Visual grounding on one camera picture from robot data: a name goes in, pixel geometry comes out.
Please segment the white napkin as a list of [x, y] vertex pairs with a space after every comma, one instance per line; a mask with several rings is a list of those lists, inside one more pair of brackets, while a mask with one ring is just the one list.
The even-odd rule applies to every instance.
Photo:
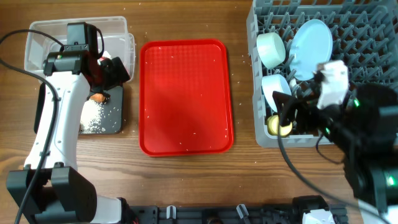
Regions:
[[108, 53], [108, 51], [104, 51], [102, 57], [112, 59], [112, 56]]

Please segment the yellow plastic cup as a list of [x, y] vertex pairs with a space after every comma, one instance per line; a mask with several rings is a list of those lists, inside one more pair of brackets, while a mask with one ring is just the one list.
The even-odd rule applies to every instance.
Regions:
[[[278, 125], [279, 125], [279, 117], [277, 115], [270, 116], [266, 120], [267, 130], [270, 135], [276, 136], [278, 135]], [[282, 137], [288, 136], [293, 129], [292, 123], [286, 126], [280, 127], [280, 135]]]

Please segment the light blue bowl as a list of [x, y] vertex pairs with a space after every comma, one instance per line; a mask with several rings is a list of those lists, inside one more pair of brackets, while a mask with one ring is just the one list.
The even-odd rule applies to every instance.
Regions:
[[280, 74], [268, 75], [262, 77], [261, 86], [264, 97], [273, 111], [277, 111], [276, 104], [272, 97], [274, 91], [284, 93], [287, 95], [292, 95], [287, 80]]

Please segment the orange carrot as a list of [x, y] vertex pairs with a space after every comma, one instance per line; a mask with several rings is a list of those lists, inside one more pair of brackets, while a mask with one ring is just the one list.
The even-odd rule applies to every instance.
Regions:
[[93, 100], [97, 103], [104, 103], [106, 101], [106, 97], [101, 93], [95, 93], [90, 96], [90, 100]]

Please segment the green bowl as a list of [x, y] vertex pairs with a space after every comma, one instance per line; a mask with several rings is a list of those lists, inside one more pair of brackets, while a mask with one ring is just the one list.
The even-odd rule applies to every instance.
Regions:
[[266, 68], [274, 68], [285, 60], [285, 46], [275, 32], [260, 34], [256, 40], [257, 51]]

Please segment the light blue plate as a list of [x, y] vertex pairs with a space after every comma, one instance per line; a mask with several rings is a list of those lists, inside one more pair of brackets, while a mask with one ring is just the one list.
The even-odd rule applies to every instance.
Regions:
[[328, 26], [319, 19], [307, 21], [295, 34], [289, 55], [293, 56], [290, 70], [300, 81], [313, 78], [313, 72], [319, 63], [330, 60], [333, 38]]

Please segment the white plastic spoon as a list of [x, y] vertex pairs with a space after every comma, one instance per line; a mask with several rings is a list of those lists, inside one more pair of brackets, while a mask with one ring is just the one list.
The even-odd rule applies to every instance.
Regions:
[[291, 89], [291, 91], [296, 91], [297, 88], [299, 87], [299, 85], [297, 84], [297, 81], [295, 78], [292, 78], [289, 82], [289, 87]]

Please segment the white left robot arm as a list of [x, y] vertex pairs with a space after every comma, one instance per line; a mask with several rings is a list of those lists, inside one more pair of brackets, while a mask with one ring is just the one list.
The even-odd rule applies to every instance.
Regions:
[[97, 194], [77, 168], [81, 113], [94, 94], [129, 81], [120, 58], [103, 58], [101, 31], [86, 22], [67, 25], [67, 43], [44, 61], [41, 110], [34, 145], [22, 170], [8, 174], [6, 187], [18, 204], [16, 223], [138, 223], [124, 198]]

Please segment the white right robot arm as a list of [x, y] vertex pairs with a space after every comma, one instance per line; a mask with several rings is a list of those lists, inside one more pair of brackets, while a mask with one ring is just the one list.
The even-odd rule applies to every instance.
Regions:
[[295, 121], [301, 131], [318, 130], [344, 153], [345, 177], [364, 222], [397, 223], [397, 92], [363, 84], [352, 103], [344, 97], [322, 109], [311, 96], [272, 96], [281, 125]]

